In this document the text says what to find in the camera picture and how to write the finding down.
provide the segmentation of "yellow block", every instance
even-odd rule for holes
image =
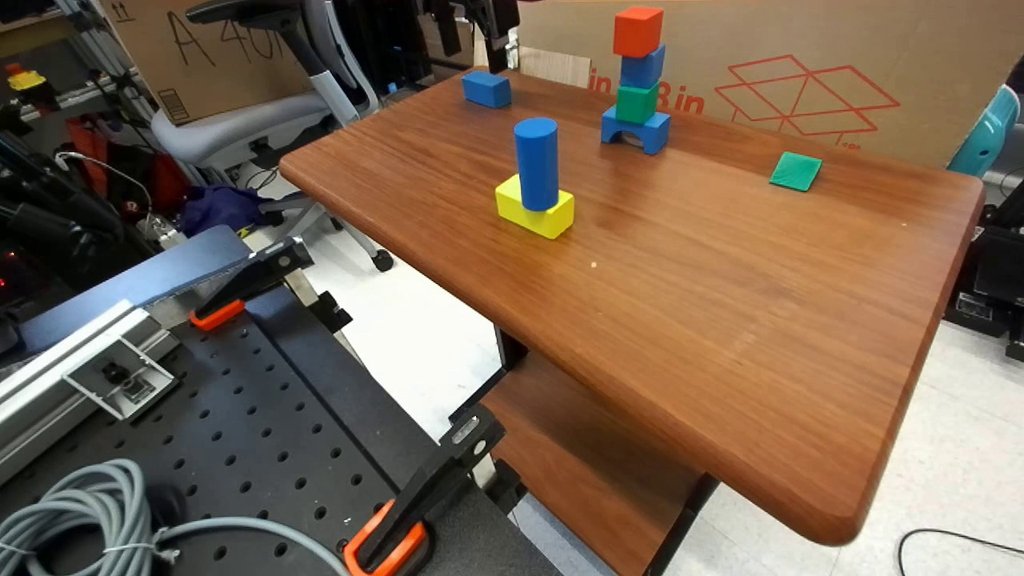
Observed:
[[[546,237],[546,241],[556,241],[564,231],[570,231],[572,217],[575,217],[575,200],[572,200],[572,192],[564,192],[564,188],[556,192],[555,209],[528,213],[522,205],[519,173],[492,188],[492,202],[499,209],[499,217],[507,217],[539,237]]]

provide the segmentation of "black chair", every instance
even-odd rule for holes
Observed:
[[[1024,184],[999,209],[986,209],[947,321],[1007,335],[1004,355],[1024,363]]]

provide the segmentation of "wire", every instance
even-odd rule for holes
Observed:
[[[321,549],[315,537],[289,527],[289,525],[276,525],[266,519],[248,519],[248,517],[223,517],[223,519],[201,519],[201,521],[187,521],[175,527],[163,527],[156,533],[155,543],[168,543],[168,541],[180,541],[180,537],[193,537],[201,533],[266,533],[266,534],[280,534],[285,541],[294,541],[302,549],[307,549],[315,558],[321,558],[332,574],[345,574],[345,567],[339,563],[339,558],[332,558],[328,549]]]
[[[104,166],[107,173],[130,184],[130,186],[142,192],[142,200],[143,200],[143,209],[146,209],[146,213],[143,213],[143,222],[150,222],[150,234],[161,237],[161,234],[156,234],[156,217],[155,217],[155,192],[150,192],[142,179],[135,179],[130,173],[125,173],[125,169],[119,169],[119,166],[111,166],[111,163],[98,159],[98,157],[81,154],[81,150],[59,150],[56,157],[59,157],[59,159],[67,159],[67,157],[72,157],[72,159],[81,159],[81,163],[97,163],[97,166]]]
[[[896,543],[900,576],[905,576],[902,551],[905,551],[905,543],[908,543],[912,537],[918,537],[918,534],[941,534],[941,537],[972,541],[972,543],[982,543],[982,549],[996,549],[996,551],[1020,553],[1020,558],[1024,558],[1024,551],[1020,551],[1020,549],[1012,549],[1012,543],[999,543],[999,541],[986,541],[986,537],[972,537],[972,534],[960,534],[960,533],[947,533],[947,527],[912,527],[912,533],[905,533],[905,534],[900,537],[900,543]]]
[[[104,534],[104,558],[76,576],[150,576],[155,558],[175,561],[180,551],[161,551],[169,541],[201,533],[266,533],[294,541],[317,553],[332,574],[345,576],[344,563],[315,537],[266,519],[201,519],[175,527],[150,527],[150,505],[143,499],[143,474],[135,462],[107,462],[81,466],[59,479],[34,505],[27,505],[0,521],[0,576],[20,569],[46,574],[34,551],[51,537],[97,525]]]

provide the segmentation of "black bracket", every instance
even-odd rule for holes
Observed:
[[[470,472],[502,434],[507,430],[492,412],[483,406],[466,410],[382,519],[371,519],[371,525],[345,543],[349,574],[395,574],[395,551],[415,553],[415,549],[407,543],[411,534],[424,534],[470,489]]]
[[[294,269],[315,265],[302,237],[280,241],[251,256],[196,314],[189,323],[201,332],[217,332],[243,314],[248,302],[276,291]],[[323,291],[305,302],[307,312],[329,330],[344,330],[351,318]]]

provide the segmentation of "cardboard box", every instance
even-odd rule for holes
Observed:
[[[1024,56],[1020,0],[651,5],[665,8],[659,110],[927,166],[947,166]],[[522,5],[526,75],[551,79],[570,70],[575,82],[616,98],[611,25],[623,8],[635,5]]]
[[[280,37],[235,22],[193,25],[187,9],[196,5],[206,0],[98,0],[169,122],[189,125],[310,94],[307,75]]]

